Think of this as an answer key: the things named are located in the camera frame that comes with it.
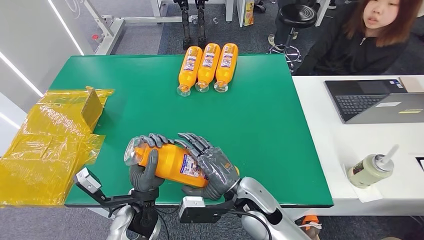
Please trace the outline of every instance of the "orange object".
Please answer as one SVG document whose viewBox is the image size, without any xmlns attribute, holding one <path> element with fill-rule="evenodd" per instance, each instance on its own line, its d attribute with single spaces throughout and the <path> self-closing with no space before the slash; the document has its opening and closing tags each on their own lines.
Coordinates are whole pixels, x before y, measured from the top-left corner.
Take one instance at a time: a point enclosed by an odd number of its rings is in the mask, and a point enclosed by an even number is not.
<svg viewBox="0 0 424 240">
<path fill-rule="evenodd" d="M 233 79 L 238 56 L 239 48 L 234 43 L 227 43 L 222 48 L 215 73 L 216 83 L 213 86 L 217 92 L 225 93 L 228 90 L 228 83 Z"/>
<path fill-rule="evenodd" d="M 308 224 L 310 222 L 315 222 L 317 224 L 320 223 L 320 221 L 318 220 L 318 216 L 317 215 L 306 215 L 303 218 L 303 220 L 302 220 L 302 225 Z M 305 228 L 306 228 L 305 230 L 308 231 L 311 227 L 310 226 L 307 226 Z"/>
<path fill-rule="evenodd" d="M 197 83 L 195 85 L 197 91 L 206 93 L 209 90 L 209 83 L 214 80 L 220 54 L 221 48 L 218 44 L 209 43 L 206 45 L 199 70 L 197 71 Z"/>
<path fill-rule="evenodd" d="M 208 180 L 194 158 L 184 148 L 172 144 L 165 144 L 161 148 L 154 147 L 158 152 L 158 162 L 155 175 L 159 178 L 174 182 L 205 187 Z M 146 143 L 134 147 L 140 166 L 146 166 L 149 152 L 152 150 Z"/>
<path fill-rule="evenodd" d="M 187 97 L 190 95 L 190 89 L 196 83 L 199 65 L 202 60 L 202 49 L 198 46 L 191 46 L 185 53 L 184 61 L 182 62 L 181 70 L 178 75 L 179 86 L 176 92 Z"/>
</svg>

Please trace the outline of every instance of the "black jacket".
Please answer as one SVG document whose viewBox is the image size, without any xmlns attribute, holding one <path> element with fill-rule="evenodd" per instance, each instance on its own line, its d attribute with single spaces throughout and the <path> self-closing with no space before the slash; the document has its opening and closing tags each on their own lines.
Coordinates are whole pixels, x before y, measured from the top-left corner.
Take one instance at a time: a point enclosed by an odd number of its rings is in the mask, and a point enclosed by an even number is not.
<svg viewBox="0 0 424 240">
<path fill-rule="evenodd" d="M 350 3 L 331 20 L 328 29 L 312 46 L 296 75 L 379 75 L 384 73 L 405 50 L 407 43 L 376 46 L 376 37 L 357 32 L 348 39 L 343 25 L 357 7 Z"/>
</svg>

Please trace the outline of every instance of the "floor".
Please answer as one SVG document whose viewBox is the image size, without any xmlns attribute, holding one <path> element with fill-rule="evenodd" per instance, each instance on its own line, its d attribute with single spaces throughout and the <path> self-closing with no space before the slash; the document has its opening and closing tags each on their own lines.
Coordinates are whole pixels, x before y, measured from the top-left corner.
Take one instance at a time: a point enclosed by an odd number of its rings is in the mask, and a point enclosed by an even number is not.
<svg viewBox="0 0 424 240">
<path fill-rule="evenodd" d="M 171 240 L 251 240 L 234 215 L 224 215 L 215 224 L 182 224 L 177 212 L 162 216 Z M 420 227 L 408 216 L 320 216 L 319 220 L 321 240 L 409 240 L 404 236 Z M 1 240 L 105 240 L 111 220 L 85 208 L 3 208 L 0 223 Z M 159 240 L 166 240 L 165 230 Z"/>
<path fill-rule="evenodd" d="M 101 15 L 117 17 L 152 16 L 149 1 L 141 0 L 91 0 Z M 206 5 L 206 34 L 211 42 L 223 45 L 234 42 L 239 45 L 241 53 L 266 53 L 269 49 L 268 34 L 275 31 L 277 6 L 270 0 L 264 0 L 266 13 L 255 14 L 252 26 L 239 28 L 237 13 L 234 12 L 232 23 L 225 22 L 224 6 Z M 195 7 L 190 6 L 190 14 Z M 178 16 L 180 10 L 176 4 L 164 6 L 167 16 Z M 307 53 L 322 29 L 331 21 L 324 18 L 320 28 L 312 27 L 301 30 L 293 42 L 302 53 Z M 85 8 L 81 8 L 78 18 L 81 29 L 90 45 L 96 49 L 97 44 L 91 40 L 92 34 L 100 33 L 97 25 Z M 196 36 L 196 26 L 192 34 Z M 414 26 L 414 32 L 424 33 L 424 18 Z M 179 23 L 165 24 L 127 24 L 118 40 L 113 54 L 182 54 L 182 26 Z M 424 47 L 415 36 L 411 37 L 409 46 L 399 60 L 387 71 L 387 74 L 424 74 Z M 241 228 L 236 216 L 224 216 L 216 224 L 180 224 L 176 213 L 164 215 L 172 240 L 249 240 Z M 379 240 L 384 237 L 403 238 L 420 225 L 408 216 L 322 216 L 320 233 L 322 240 Z M 0 240 L 104 240 L 109 231 L 111 220 L 84 208 L 3 208 L 0 209 Z M 165 231 L 160 239 L 164 240 Z"/>
</svg>

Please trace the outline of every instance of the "black stool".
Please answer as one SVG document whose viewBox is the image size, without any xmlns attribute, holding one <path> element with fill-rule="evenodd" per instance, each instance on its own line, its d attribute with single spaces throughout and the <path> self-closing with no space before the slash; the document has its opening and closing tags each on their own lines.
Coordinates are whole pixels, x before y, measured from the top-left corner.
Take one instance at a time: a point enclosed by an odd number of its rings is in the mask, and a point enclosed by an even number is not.
<svg viewBox="0 0 424 240">
<path fill-rule="evenodd" d="M 289 64 L 290 72 L 293 73 L 293 62 L 302 62 L 301 52 L 290 43 L 293 40 L 295 29 L 306 29 L 317 21 L 317 12 L 307 5 L 288 4 L 280 8 L 277 15 L 278 21 L 291 27 L 285 44 L 275 45 L 269 49 L 269 53 L 284 54 Z"/>
</svg>

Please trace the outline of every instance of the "bottle label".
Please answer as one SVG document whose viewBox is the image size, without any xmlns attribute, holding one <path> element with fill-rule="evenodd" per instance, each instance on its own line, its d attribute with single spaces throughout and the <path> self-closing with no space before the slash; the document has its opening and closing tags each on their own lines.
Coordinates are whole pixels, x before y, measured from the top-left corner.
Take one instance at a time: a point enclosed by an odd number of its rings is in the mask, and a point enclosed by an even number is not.
<svg viewBox="0 0 424 240">
<path fill-rule="evenodd" d="M 198 163 L 194 158 L 190 155 L 184 154 L 184 158 L 182 160 L 182 166 L 179 170 L 181 174 L 192 176 L 192 177 L 204 177 L 204 173 L 202 169 L 199 167 Z"/>
<path fill-rule="evenodd" d="M 222 53 L 222 61 L 221 61 L 222 68 L 230 68 L 231 61 L 233 59 L 233 52 L 234 52 L 233 46 L 225 46 Z"/>
<path fill-rule="evenodd" d="M 359 173 L 362 170 L 364 170 L 364 161 L 360 161 L 360 163 L 353 167 L 353 175 Z"/>
<path fill-rule="evenodd" d="M 206 50 L 204 51 L 204 59 L 201 65 L 203 67 L 212 68 L 212 65 L 214 64 L 214 57 L 215 57 L 215 46 L 208 45 Z"/>
<path fill-rule="evenodd" d="M 195 63 L 196 63 L 197 55 L 198 55 L 198 49 L 197 48 L 189 48 L 188 49 L 187 59 L 185 60 L 184 68 L 183 68 L 184 71 L 193 72 L 195 70 Z"/>
</svg>

